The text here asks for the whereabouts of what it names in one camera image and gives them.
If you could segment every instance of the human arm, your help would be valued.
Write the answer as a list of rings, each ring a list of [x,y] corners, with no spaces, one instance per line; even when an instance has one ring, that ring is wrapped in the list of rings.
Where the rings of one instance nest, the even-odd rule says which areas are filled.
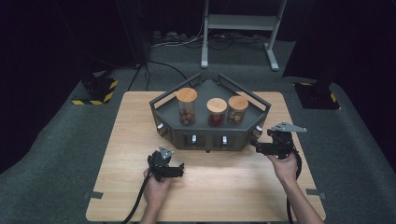
[[[146,177],[148,174],[149,170],[146,170],[144,176]],[[157,222],[157,217],[160,214],[160,209],[168,194],[171,183],[172,178],[170,177],[163,178],[161,182],[157,181],[154,177],[148,180],[144,192],[147,206],[140,223],[153,224]]]
[[[324,223],[317,211],[303,195],[296,180],[297,160],[294,153],[290,153],[284,160],[274,155],[267,155],[274,165],[276,177],[288,196],[293,212],[299,223]]]

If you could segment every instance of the white metal frame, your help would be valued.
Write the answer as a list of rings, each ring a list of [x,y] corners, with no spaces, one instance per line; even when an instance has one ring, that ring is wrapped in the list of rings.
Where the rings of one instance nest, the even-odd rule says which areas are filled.
[[[209,14],[209,0],[205,0],[204,43],[202,45],[201,67],[208,67],[208,29],[264,30],[271,31],[269,42],[264,44],[264,48],[267,52],[272,70],[278,71],[279,66],[276,62],[273,46],[280,22],[282,21],[283,11],[285,10],[287,0],[281,1],[282,2],[280,3],[276,16],[243,16]]]

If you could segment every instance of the wooden table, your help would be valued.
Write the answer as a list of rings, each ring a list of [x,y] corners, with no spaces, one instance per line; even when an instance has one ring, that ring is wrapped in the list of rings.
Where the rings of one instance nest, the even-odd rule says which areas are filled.
[[[106,154],[94,187],[102,199],[91,198],[86,217],[89,221],[123,221],[134,206],[143,183],[147,158],[159,146],[175,151],[170,166],[185,163],[184,175],[175,178],[158,221],[285,221],[286,194],[272,163],[255,147],[247,145],[237,152],[176,149],[156,131],[149,101],[158,91],[126,92],[108,141]],[[279,122],[291,122],[281,93],[254,92],[272,106],[264,130]],[[303,159],[298,183],[316,189],[296,133],[294,144]],[[271,142],[266,132],[260,142]],[[305,195],[324,219],[319,196]],[[142,198],[132,221],[139,221],[146,201]]]

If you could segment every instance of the dark background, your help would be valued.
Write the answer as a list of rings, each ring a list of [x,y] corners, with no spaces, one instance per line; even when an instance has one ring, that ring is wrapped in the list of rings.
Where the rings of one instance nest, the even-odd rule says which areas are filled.
[[[212,0],[210,11],[275,15],[278,5]],[[136,17],[144,30],[194,36],[203,8],[204,1],[148,0]],[[277,36],[297,41],[284,76],[323,78],[324,61],[335,59],[334,82],[345,90],[393,169],[395,24],[392,0],[289,1]],[[116,1],[93,0],[1,1],[0,52],[0,173],[29,151],[81,77],[135,66],[139,57]]]

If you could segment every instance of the wooden lid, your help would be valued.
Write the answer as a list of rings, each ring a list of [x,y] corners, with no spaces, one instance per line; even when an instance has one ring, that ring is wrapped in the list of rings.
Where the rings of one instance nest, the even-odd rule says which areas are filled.
[[[178,90],[176,97],[183,103],[191,103],[197,98],[197,91],[192,88],[182,88]]]
[[[232,96],[228,100],[228,104],[235,110],[244,110],[248,108],[248,100],[239,95]]]
[[[210,99],[206,106],[213,113],[221,113],[227,109],[227,103],[220,98]]]

